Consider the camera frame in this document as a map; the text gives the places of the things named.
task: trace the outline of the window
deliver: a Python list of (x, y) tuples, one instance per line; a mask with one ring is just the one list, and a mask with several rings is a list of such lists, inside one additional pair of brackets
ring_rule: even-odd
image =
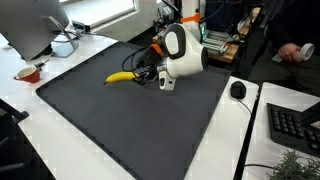
[(135, 0), (60, 0), (68, 18), (91, 27), (101, 25), (121, 15), (134, 12)]

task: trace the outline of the person's hand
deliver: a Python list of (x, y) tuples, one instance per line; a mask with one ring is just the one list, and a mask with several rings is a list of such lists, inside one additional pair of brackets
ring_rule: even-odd
[(287, 43), (278, 51), (278, 55), (281, 59), (286, 61), (293, 61), (293, 62), (300, 62), (302, 59), (300, 59), (298, 51), (301, 50), (301, 47), (297, 46), (293, 43)]

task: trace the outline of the orange object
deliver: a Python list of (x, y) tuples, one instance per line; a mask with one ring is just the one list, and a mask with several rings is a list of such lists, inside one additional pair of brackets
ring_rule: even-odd
[(153, 47), (154, 50), (157, 51), (157, 53), (162, 56), (162, 50), (160, 48), (160, 46), (158, 44), (151, 44), (151, 46)]
[(190, 21), (194, 21), (194, 22), (200, 22), (200, 14), (199, 13), (196, 13), (194, 16), (191, 16), (191, 17), (187, 17), (187, 18), (182, 18), (181, 19), (181, 22), (184, 23), (184, 22), (190, 22)]

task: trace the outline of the person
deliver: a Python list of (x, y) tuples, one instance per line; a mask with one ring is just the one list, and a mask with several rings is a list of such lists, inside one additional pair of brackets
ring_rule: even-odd
[[(320, 96), (320, 0), (291, 0), (269, 22), (272, 47), (253, 67), (248, 80), (262, 85), (275, 83)], [(306, 43), (315, 46), (307, 61), (297, 51)], [(282, 61), (272, 58), (278, 54)]]

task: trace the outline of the white desk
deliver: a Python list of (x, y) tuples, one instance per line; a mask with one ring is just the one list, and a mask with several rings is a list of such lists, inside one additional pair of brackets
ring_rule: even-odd
[[(285, 146), (274, 143), (270, 138), (267, 103), (284, 106), (297, 111), (304, 111), (320, 101), (320, 98), (300, 93), (291, 89), (264, 83), (260, 95), (252, 137), (246, 164), (263, 164), (276, 166), (287, 150)], [(310, 157), (297, 151), (303, 157)], [(243, 172), (243, 180), (267, 180), (267, 174), (272, 174), (271, 169), (262, 167), (246, 167)]]
[[(19, 126), (58, 180), (133, 179), (35, 94), (42, 84), (115, 42), (104, 37), (84, 36), (77, 51), (69, 58), (50, 58), (41, 72), (41, 81), (35, 84), (12, 78), (20, 69), (39, 60), (26, 63), (19, 59), (15, 50), (5, 51), (3, 47), (0, 50), (0, 98), (17, 110), (30, 114)], [(230, 86), (236, 80), (239, 79), (230, 78), (185, 179), (233, 178), (250, 118), (248, 110), (230, 96)], [(243, 102), (252, 109), (258, 86), (243, 82), (247, 86), (247, 96)]]

